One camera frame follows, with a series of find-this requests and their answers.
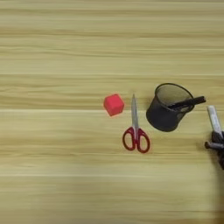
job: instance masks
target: black mug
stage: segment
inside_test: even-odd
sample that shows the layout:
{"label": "black mug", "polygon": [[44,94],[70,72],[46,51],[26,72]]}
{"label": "black mug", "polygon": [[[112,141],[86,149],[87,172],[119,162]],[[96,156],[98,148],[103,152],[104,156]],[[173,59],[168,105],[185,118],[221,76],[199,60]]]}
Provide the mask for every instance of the black mug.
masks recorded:
{"label": "black mug", "polygon": [[177,109],[170,108],[170,106],[192,98],[192,94],[187,89],[177,84],[164,83],[159,85],[156,88],[155,97],[146,112],[148,122],[158,130],[175,130],[181,119],[192,111],[194,106],[189,105]]}

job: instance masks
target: red scissors handle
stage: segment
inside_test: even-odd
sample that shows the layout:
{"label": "red scissors handle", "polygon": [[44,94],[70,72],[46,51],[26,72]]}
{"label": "red scissors handle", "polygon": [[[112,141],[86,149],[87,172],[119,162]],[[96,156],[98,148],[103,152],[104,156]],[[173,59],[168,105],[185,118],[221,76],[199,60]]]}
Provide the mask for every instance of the red scissors handle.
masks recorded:
{"label": "red scissors handle", "polygon": [[[146,148],[143,149],[141,147],[141,139],[144,138],[146,141]],[[137,140],[136,140],[136,147],[141,153],[146,153],[150,150],[151,148],[151,140],[149,137],[146,135],[146,133],[142,129],[138,129],[137,131]]]}
{"label": "red scissors handle", "polygon": [[[125,138],[126,138],[127,135],[130,135],[131,136],[131,142],[132,142],[131,147],[129,147],[126,144]],[[122,143],[123,143],[123,146],[125,147],[125,149],[128,150],[128,151],[133,151],[136,148],[135,131],[134,131],[134,129],[132,127],[128,128],[123,133],[123,135],[122,135]]]}
{"label": "red scissors handle", "polygon": [[[126,138],[127,135],[131,136],[131,142],[132,142],[131,146],[128,146],[126,144],[125,138]],[[144,138],[145,141],[146,141],[146,148],[145,149],[143,149],[141,147],[141,139],[142,138]],[[138,151],[140,151],[141,153],[148,152],[150,147],[151,147],[151,141],[150,141],[150,139],[148,138],[148,136],[145,134],[145,132],[142,129],[138,129],[138,131],[137,131],[137,139],[135,139],[135,131],[134,131],[134,129],[132,127],[128,128],[123,133],[122,143],[123,143],[123,146],[125,147],[126,150],[133,151],[137,147]]]}

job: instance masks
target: scissors blade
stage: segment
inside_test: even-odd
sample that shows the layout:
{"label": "scissors blade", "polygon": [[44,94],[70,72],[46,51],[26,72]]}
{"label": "scissors blade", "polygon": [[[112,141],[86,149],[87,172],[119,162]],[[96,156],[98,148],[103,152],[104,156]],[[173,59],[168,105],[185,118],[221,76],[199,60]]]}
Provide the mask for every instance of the scissors blade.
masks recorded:
{"label": "scissors blade", "polygon": [[135,131],[135,138],[137,139],[137,131],[139,129],[139,126],[138,126],[138,118],[137,118],[137,100],[134,94],[132,96],[131,115],[132,115],[132,126]]}

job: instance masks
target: red block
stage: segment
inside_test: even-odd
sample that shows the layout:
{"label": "red block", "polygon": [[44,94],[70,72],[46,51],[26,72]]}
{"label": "red block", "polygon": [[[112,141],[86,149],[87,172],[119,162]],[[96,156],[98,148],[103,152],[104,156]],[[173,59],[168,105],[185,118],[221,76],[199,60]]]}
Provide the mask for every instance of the red block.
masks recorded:
{"label": "red block", "polygon": [[110,116],[115,116],[123,112],[124,103],[119,94],[112,94],[105,98],[103,106]]}

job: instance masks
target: wood grain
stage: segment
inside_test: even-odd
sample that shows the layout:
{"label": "wood grain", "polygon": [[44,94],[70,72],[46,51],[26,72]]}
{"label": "wood grain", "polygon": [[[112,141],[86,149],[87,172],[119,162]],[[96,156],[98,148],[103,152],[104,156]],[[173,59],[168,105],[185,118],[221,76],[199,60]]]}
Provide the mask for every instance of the wood grain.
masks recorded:
{"label": "wood grain", "polygon": [[[0,222],[222,224],[223,27],[222,0],[0,1]],[[207,98],[172,133],[145,118],[163,82]],[[121,143],[133,93],[147,155]]]}

